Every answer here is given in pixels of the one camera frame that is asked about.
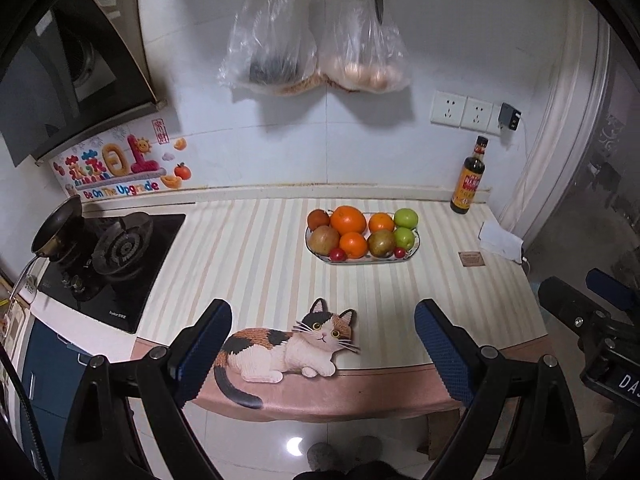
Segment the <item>dark red-orange tangerine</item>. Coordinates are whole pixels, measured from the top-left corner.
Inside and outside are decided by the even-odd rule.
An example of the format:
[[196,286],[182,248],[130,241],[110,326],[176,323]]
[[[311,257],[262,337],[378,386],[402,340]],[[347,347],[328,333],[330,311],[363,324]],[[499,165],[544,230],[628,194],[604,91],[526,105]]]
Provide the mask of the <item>dark red-orange tangerine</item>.
[[330,226],[331,219],[330,215],[322,209],[315,209],[311,211],[307,216],[307,226],[311,232],[314,232],[315,229],[320,228],[320,226]]

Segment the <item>small orange back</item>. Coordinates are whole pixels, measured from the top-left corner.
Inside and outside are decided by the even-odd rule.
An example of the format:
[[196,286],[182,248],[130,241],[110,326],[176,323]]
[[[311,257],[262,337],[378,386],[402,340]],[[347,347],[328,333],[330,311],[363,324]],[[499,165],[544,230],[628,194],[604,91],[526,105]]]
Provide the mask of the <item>small orange back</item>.
[[378,231],[390,231],[396,228],[396,224],[394,219],[386,212],[377,212],[376,214],[372,214],[368,221],[368,228],[370,233],[375,233]]

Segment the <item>colourful wall sticker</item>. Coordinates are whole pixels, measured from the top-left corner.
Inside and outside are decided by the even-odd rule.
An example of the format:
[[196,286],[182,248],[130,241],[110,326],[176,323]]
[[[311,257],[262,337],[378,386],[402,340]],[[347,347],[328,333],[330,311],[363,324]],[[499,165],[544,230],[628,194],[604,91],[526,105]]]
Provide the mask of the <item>colourful wall sticker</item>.
[[65,193],[84,202],[183,191],[198,185],[198,154],[160,115],[79,141],[48,165]]

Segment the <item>brown apple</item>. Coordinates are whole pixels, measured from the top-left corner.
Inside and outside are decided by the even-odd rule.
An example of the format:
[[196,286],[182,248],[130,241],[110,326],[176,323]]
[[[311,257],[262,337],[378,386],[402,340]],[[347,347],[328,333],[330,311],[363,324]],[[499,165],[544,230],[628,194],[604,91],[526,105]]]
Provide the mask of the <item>brown apple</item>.
[[368,238],[369,252],[374,258],[390,258],[396,249],[396,238],[393,231],[378,230]]
[[308,247],[315,254],[326,257],[340,247],[340,238],[340,233],[332,226],[318,226],[308,238]]

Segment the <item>green apple back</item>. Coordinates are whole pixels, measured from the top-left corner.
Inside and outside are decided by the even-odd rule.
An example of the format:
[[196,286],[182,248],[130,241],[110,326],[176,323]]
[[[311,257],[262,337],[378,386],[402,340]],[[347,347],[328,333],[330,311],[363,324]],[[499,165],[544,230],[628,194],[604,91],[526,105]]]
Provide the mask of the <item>green apple back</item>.
[[419,216],[411,208],[400,208],[394,213],[394,223],[398,228],[413,230],[418,226]]

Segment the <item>small orange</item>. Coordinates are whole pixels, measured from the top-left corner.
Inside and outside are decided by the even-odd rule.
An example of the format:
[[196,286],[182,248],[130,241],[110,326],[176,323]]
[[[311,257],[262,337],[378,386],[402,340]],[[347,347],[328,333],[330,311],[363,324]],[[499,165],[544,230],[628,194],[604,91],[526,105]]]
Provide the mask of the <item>small orange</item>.
[[343,234],[340,239],[340,248],[347,259],[360,259],[369,252],[367,240],[358,232]]
[[378,231],[390,231],[396,228],[396,224],[394,219],[386,212],[377,212],[376,214],[372,214],[368,221],[368,228],[370,233],[375,233]]

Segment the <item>green apple front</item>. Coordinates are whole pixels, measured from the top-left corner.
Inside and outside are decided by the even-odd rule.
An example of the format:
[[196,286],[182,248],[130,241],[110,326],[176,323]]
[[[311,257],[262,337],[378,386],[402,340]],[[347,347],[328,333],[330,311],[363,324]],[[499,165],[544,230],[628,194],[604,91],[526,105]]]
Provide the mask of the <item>green apple front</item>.
[[396,246],[402,248],[406,252],[411,250],[416,244],[416,236],[412,229],[398,226],[394,231]]

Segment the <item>small brown card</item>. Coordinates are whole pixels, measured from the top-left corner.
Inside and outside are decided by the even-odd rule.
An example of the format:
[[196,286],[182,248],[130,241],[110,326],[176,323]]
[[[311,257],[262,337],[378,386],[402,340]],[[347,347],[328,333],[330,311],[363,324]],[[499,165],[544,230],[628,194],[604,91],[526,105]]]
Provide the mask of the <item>small brown card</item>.
[[458,252],[462,266],[466,268],[476,268],[484,266],[485,260],[481,252]]

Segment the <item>white folded paper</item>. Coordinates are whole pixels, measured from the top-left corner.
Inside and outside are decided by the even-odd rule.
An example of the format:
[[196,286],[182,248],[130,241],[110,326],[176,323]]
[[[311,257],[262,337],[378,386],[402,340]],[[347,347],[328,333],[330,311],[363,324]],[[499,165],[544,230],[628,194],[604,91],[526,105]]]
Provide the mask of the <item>white folded paper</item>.
[[478,232],[480,248],[497,256],[522,263],[523,240],[503,229],[497,221],[485,221]]

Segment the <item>oval floral ceramic plate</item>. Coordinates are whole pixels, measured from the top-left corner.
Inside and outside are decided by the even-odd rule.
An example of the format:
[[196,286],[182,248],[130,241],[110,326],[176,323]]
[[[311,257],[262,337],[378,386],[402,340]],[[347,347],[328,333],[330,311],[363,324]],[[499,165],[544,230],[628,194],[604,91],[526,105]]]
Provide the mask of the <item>oval floral ceramic plate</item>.
[[[322,209],[325,210],[331,217],[332,212],[334,211],[334,209]],[[375,212],[363,212],[362,210],[360,210],[363,215],[366,217],[367,223],[369,221],[369,218],[372,216],[372,214],[376,214],[377,212],[384,212],[384,211],[375,211]],[[392,255],[390,258],[374,258],[371,256],[370,252],[367,253],[367,255],[365,255],[364,257],[360,258],[360,259],[346,259],[343,262],[332,262],[329,258],[329,256],[320,256],[315,254],[314,252],[312,252],[309,247],[308,247],[308,238],[310,237],[311,234],[311,230],[308,229],[307,226],[307,219],[306,219],[306,233],[305,233],[305,243],[306,243],[306,247],[307,249],[317,258],[319,258],[322,261],[325,261],[327,263],[331,263],[331,264],[347,264],[347,263],[351,263],[351,264],[365,264],[365,263],[380,263],[380,262],[398,262],[398,261],[406,261],[408,259],[410,259],[418,250],[418,248],[420,247],[420,235],[418,232],[418,226],[413,229],[414,235],[416,236],[416,244],[414,244],[413,248],[411,250],[409,250],[407,252],[407,255],[405,256],[405,258],[403,259],[397,259],[394,255]],[[370,232],[369,232],[369,228],[367,227],[367,229],[362,233],[362,235],[364,236],[364,238],[368,241],[368,238],[370,236]]]

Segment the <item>blue cabinet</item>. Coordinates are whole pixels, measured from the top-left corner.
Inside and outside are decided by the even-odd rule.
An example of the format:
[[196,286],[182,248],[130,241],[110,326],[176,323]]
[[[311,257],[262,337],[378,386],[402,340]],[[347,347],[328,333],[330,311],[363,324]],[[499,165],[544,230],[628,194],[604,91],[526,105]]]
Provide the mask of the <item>blue cabinet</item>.
[[22,383],[55,479],[68,415],[90,359],[89,353],[35,320],[28,338]]

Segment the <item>green apple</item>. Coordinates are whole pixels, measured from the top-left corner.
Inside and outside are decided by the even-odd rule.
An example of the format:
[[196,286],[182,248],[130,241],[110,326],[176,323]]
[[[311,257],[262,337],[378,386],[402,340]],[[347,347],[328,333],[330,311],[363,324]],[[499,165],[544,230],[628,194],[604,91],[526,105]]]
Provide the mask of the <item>green apple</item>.
[[413,230],[418,226],[419,216],[411,208],[400,208],[394,213],[394,223],[398,228]]
[[416,236],[412,229],[398,226],[394,231],[396,246],[402,248],[406,252],[411,250],[416,244]]

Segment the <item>plastic bag with eggs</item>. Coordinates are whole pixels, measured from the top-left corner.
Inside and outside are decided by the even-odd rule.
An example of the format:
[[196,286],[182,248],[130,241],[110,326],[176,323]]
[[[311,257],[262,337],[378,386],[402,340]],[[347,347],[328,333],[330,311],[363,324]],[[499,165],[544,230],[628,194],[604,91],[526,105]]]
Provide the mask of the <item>plastic bag with eggs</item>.
[[411,82],[400,31],[378,0],[326,0],[326,22],[318,70],[332,86],[348,92],[399,92]]

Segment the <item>black range hood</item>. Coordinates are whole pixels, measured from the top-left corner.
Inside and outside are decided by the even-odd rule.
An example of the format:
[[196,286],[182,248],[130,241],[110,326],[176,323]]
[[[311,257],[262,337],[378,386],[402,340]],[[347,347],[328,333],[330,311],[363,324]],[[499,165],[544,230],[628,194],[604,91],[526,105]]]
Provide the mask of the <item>black range hood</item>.
[[1,78],[1,137],[15,166],[157,110],[160,100],[96,0],[58,0]]

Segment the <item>large orange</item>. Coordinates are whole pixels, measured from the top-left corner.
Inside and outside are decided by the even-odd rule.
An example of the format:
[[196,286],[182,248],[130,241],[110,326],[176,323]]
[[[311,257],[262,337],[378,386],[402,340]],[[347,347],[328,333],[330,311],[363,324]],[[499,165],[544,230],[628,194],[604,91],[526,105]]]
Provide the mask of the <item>large orange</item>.
[[347,233],[362,234],[367,229],[367,220],[363,213],[353,206],[338,206],[331,214],[330,225],[341,235]]

